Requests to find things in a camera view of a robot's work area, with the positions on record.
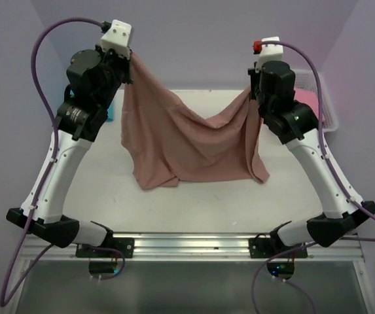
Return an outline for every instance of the lavender backdrop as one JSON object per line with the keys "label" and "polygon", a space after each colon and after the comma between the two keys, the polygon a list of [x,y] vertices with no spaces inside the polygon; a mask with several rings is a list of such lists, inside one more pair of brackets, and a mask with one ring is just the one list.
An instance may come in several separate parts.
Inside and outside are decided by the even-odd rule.
{"label": "lavender backdrop", "polygon": [[[42,28],[28,0],[0,0],[0,290],[20,233],[5,215],[26,198],[50,140],[48,117],[30,74],[31,48]],[[65,73],[49,41],[37,65],[48,99],[60,104]]]}
{"label": "lavender backdrop", "polygon": [[[59,18],[121,19],[135,28],[132,48],[172,88],[241,88],[248,84],[254,40],[280,36],[321,66],[357,0],[31,0],[44,25]],[[98,33],[73,26],[52,36],[61,60]],[[297,67],[305,63],[286,52]]]}
{"label": "lavender backdrop", "polygon": [[[0,287],[19,233],[5,213],[28,193],[50,134],[31,83],[31,46],[43,24],[78,15],[132,23],[133,48],[173,88],[247,84],[251,44],[261,37],[279,35],[302,47],[323,65],[338,107],[341,128],[329,138],[334,153],[353,185],[375,200],[375,2],[0,0]],[[98,35],[90,26],[63,27],[52,36],[53,45],[42,46],[38,67],[54,107],[61,102],[69,56]],[[295,67],[304,65],[288,52],[286,59]],[[362,233],[375,236],[375,224],[366,224]],[[364,249],[375,279],[375,245]]]}
{"label": "lavender backdrop", "polygon": [[[375,200],[375,1],[358,2],[322,72],[340,118],[330,147],[352,185]],[[361,235],[375,237],[375,222]],[[363,251],[375,290],[375,243]]]}

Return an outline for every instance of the white table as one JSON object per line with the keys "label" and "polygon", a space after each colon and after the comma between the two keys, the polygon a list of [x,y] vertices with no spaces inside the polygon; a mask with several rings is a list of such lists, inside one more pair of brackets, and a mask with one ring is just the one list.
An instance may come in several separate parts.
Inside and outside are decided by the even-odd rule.
{"label": "white table", "polygon": [[[204,118],[220,112],[240,93],[175,92]],[[255,233],[321,212],[317,194],[300,164],[266,126],[260,136],[260,155],[271,174],[267,183],[251,179],[180,183],[177,188],[142,191],[132,175],[132,159],[120,144],[122,99],[119,91],[115,120],[103,125],[77,171],[65,201],[65,215],[93,220],[116,232]]]}

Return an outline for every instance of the purple cable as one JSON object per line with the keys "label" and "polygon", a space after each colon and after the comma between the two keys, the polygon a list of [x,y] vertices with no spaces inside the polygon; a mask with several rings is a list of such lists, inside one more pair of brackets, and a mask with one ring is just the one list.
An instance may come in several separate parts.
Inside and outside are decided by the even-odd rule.
{"label": "purple cable", "polygon": [[[265,260],[263,262],[263,264],[261,264],[261,266],[259,268],[257,268],[256,272],[254,273],[253,280],[251,281],[251,301],[253,302],[253,306],[254,306],[254,310],[255,310],[256,314],[260,314],[260,311],[259,311],[259,308],[257,307],[257,302],[255,300],[255,282],[257,280],[257,276],[259,275],[260,271],[265,267],[265,265],[267,265],[269,262],[271,262],[272,260],[274,260],[276,258],[280,258],[282,256],[291,254],[291,253],[299,251],[299,250],[307,249],[308,247],[313,247],[314,245],[316,245],[316,243],[315,242],[311,242],[311,243],[303,245],[301,247],[295,247],[295,248],[290,249],[288,251],[279,253],[279,254],[277,254],[277,255],[275,255],[273,257],[270,257],[269,259]],[[317,310],[317,308],[315,306],[315,302],[311,299],[310,295],[303,288],[299,287],[296,283],[292,283],[292,282],[289,282],[289,281],[286,281],[285,283],[288,283],[289,285],[293,286],[294,288],[298,289],[300,292],[302,292],[303,294],[305,294],[305,296],[311,302],[313,312],[314,313],[318,313],[318,310]]]}
{"label": "purple cable", "polygon": [[341,240],[375,242],[374,237],[342,237]]}
{"label": "purple cable", "polygon": [[107,276],[107,277],[98,277],[99,280],[109,280],[109,279],[113,279],[113,278],[116,278],[117,276],[120,275],[120,273],[123,271],[124,269],[124,266],[125,266],[125,259],[124,259],[124,255],[122,252],[116,250],[116,249],[110,249],[110,248],[106,248],[106,247],[93,247],[92,245],[89,245],[88,246],[90,249],[92,249],[93,251],[105,251],[105,252],[114,252],[116,253],[117,255],[119,255],[119,257],[122,259],[122,265],[121,267],[119,268],[119,270],[114,273],[113,275],[111,276]]}
{"label": "purple cable", "polygon": [[[84,22],[84,23],[89,23],[89,24],[94,24],[95,26],[102,26],[102,23],[97,22],[95,20],[91,20],[89,18],[67,18],[64,20],[61,20],[59,22],[56,22],[52,24],[51,26],[48,26],[37,38],[35,45],[33,46],[33,50],[31,52],[31,77],[33,78],[33,82],[35,83],[36,90],[42,99],[43,105],[45,106],[46,111],[48,112],[50,122],[52,123],[53,127],[53,133],[54,133],[54,148],[52,150],[52,155],[51,158],[53,162],[49,162],[47,165],[45,172],[43,173],[41,180],[39,181],[39,184],[36,187],[36,191],[34,193],[33,199],[31,201],[31,205],[36,207],[37,201],[39,199],[39,195],[41,193],[41,190],[43,188],[43,185],[49,176],[49,173],[52,169],[53,163],[56,160],[56,156],[58,155],[58,146],[59,146],[59,133],[58,133],[58,126],[55,123],[55,116],[54,113],[52,112],[52,109],[49,106],[49,103],[45,97],[45,94],[42,91],[41,85],[39,83],[39,79],[37,78],[37,73],[36,73],[36,56],[37,52],[39,51],[39,47],[43,41],[43,39],[55,28],[57,28],[60,25],[66,24],[66,23],[71,23],[71,22]],[[26,224],[23,229],[23,234],[17,244],[17,247],[15,248],[9,266],[7,268],[7,272],[5,274],[5,278],[3,281],[3,286],[1,288],[1,295],[0,295],[0,306],[5,307],[12,299],[14,296],[14,293],[17,291],[18,287],[20,286],[20,283],[24,280],[30,269],[35,265],[35,263],[42,257],[42,255],[49,250],[52,246],[49,245],[47,248],[45,248],[39,256],[36,257],[36,259],[30,264],[29,268],[23,273],[23,275],[20,277],[18,280],[18,283],[14,288],[11,290],[10,294],[7,296],[7,299],[5,299],[5,295],[7,293],[7,287],[9,285],[12,269],[16,263],[18,254],[20,252],[20,249],[22,248],[22,245],[24,243],[24,239],[26,238],[27,231],[29,230],[30,222],[33,218],[34,215],[34,209],[29,211],[29,216],[27,217]]]}
{"label": "purple cable", "polygon": [[[319,112],[319,119],[318,119],[318,140],[319,140],[319,146],[321,148],[321,152],[323,155],[327,155],[327,150],[324,145],[324,136],[323,136],[323,93],[321,91],[321,81],[319,80],[319,75],[317,72],[317,69],[315,68],[315,65],[311,61],[311,59],[303,52],[301,49],[281,41],[264,41],[261,42],[260,45],[264,44],[280,44],[281,46],[285,46],[287,48],[290,48],[294,50],[295,52],[298,52],[308,63],[310,66],[312,73],[315,77],[315,84],[317,86],[317,98],[318,98],[318,112]],[[334,177],[335,181],[337,182],[338,186],[340,187],[341,191],[344,193],[347,199],[351,198],[351,194],[347,191],[346,187],[344,186],[343,182],[340,180],[334,166],[332,165],[331,161],[328,158],[325,158],[325,161],[327,163],[328,168],[330,169],[330,172],[332,176]],[[352,201],[352,204],[356,206],[358,209],[360,209],[364,214],[375,220],[375,215],[370,213],[367,209],[365,209],[361,204],[357,203],[356,201]]]}

